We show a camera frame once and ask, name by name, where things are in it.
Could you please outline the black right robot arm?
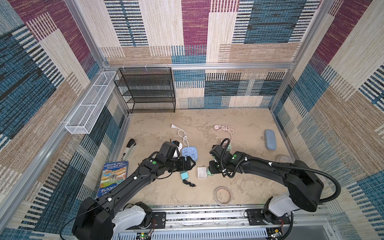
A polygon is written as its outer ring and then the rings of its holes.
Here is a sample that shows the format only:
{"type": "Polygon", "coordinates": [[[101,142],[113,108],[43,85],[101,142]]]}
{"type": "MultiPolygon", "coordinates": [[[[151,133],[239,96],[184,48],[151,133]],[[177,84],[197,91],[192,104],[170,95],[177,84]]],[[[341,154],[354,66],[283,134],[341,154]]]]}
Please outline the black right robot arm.
{"type": "Polygon", "coordinates": [[[318,204],[335,200],[341,193],[341,185],[331,175],[311,169],[306,163],[296,160],[293,163],[279,163],[253,157],[243,152],[231,154],[227,148],[230,139],[214,145],[210,155],[209,170],[212,174],[234,178],[236,173],[263,177],[284,185],[287,192],[270,197],[261,210],[261,218],[266,224],[273,224],[287,213],[297,210],[315,212],[318,204]]]}

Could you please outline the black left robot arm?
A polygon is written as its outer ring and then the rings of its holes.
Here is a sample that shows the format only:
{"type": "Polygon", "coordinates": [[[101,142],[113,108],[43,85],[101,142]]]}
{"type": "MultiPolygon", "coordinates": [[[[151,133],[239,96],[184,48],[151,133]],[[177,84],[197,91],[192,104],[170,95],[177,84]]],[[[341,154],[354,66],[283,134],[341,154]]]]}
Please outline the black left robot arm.
{"type": "Polygon", "coordinates": [[[175,158],[173,154],[152,153],[113,190],[82,202],[72,234],[78,240],[110,240],[128,228],[149,223],[152,210],[146,204],[138,202],[128,210],[122,210],[122,207],[165,172],[189,171],[195,165],[191,157],[175,158]]]}

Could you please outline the blue square power strip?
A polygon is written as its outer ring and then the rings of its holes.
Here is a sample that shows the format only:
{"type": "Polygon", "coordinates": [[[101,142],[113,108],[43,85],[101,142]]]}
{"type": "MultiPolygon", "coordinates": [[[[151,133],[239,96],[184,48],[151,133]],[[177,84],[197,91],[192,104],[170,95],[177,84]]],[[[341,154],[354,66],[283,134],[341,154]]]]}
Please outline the blue square power strip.
{"type": "Polygon", "coordinates": [[[183,157],[190,157],[193,161],[198,160],[198,151],[196,147],[184,147],[181,154],[183,157]]]}

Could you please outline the white square charger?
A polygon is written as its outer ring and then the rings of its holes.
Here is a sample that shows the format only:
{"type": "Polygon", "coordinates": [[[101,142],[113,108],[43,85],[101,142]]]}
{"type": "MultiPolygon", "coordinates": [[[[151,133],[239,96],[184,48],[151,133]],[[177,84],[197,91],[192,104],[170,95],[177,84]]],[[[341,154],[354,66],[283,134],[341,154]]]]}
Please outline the white square charger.
{"type": "Polygon", "coordinates": [[[207,167],[198,167],[197,173],[198,179],[206,179],[208,177],[207,167]]]}

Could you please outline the clear tape roll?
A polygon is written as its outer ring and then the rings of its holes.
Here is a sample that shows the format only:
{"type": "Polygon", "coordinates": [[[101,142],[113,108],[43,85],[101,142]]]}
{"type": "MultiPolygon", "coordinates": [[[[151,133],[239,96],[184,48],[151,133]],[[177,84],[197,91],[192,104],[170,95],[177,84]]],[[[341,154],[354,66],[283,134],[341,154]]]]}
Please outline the clear tape roll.
{"type": "Polygon", "coordinates": [[[219,206],[227,206],[232,201],[231,191],[224,186],[215,189],[214,198],[219,206]]]}

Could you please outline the black grey stapler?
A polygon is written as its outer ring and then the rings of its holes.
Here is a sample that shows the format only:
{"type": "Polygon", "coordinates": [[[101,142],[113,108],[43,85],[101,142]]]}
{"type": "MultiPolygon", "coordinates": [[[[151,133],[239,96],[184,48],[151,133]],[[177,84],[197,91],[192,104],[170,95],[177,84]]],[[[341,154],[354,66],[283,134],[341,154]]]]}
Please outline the black grey stapler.
{"type": "Polygon", "coordinates": [[[127,162],[137,147],[137,142],[134,139],[130,139],[121,157],[122,162],[127,162]]]}

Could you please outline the blue fabric glasses case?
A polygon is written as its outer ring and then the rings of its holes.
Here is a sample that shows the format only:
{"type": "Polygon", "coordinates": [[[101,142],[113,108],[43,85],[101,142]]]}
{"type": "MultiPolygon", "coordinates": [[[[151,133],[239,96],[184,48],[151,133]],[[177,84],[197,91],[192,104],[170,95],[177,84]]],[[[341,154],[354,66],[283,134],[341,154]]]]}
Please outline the blue fabric glasses case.
{"type": "Polygon", "coordinates": [[[265,130],[265,145],[268,150],[274,151],[277,149],[276,135],[273,130],[265,130]]]}

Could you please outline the transparent tape roll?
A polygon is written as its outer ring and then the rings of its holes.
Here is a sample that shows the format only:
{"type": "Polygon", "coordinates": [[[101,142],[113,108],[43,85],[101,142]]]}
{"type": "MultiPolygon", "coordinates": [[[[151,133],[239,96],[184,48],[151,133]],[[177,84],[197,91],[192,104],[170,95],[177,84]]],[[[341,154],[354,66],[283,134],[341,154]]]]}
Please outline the transparent tape roll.
{"type": "Polygon", "coordinates": [[[295,159],[293,159],[291,156],[278,154],[275,157],[275,161],[279,163],[291,163],[293,164],[295,162],[295,159]]]}

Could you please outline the blue children's book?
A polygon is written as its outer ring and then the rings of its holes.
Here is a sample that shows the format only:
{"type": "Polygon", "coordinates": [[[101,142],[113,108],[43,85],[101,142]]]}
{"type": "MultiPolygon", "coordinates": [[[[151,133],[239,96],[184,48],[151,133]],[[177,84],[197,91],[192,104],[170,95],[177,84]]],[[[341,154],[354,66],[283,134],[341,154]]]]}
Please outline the blue children's book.
{"type": "Polygon", "coordinates": [[[129,162],[126,161],[105,163],[99,190],[97,192],[97,198],[107,194],[122,183],[127,177],[128,167],[129,162]]]}

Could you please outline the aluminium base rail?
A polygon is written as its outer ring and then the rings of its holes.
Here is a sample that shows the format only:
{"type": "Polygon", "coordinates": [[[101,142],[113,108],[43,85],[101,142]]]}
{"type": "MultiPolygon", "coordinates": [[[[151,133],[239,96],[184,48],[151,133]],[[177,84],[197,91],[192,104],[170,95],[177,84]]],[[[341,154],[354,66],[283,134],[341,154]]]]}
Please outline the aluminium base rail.
{"type": "Polygon", "coordinates": [[[339,240],[324,207],[285,214],[275,224],[258,218],[261,205],[153,206],[156,226],[126,230],[116,240],[339,240]]]}

